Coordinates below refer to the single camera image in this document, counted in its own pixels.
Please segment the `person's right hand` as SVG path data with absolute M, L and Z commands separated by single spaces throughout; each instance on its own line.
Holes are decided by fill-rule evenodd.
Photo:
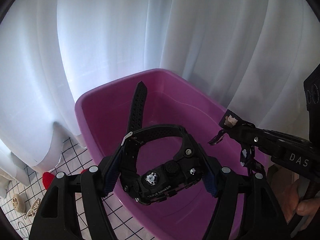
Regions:
M 293 215 L 307 216 L 307 220 L 301 226 L 304 230 L 313 220 L 319 209 L 319 198 L 299 201 L 298 187 L 302 184 L 301 179 L 297 179 L 293 184 L 287 186 L 282 193 L 281 208 L 285 219 L 289 222 Z

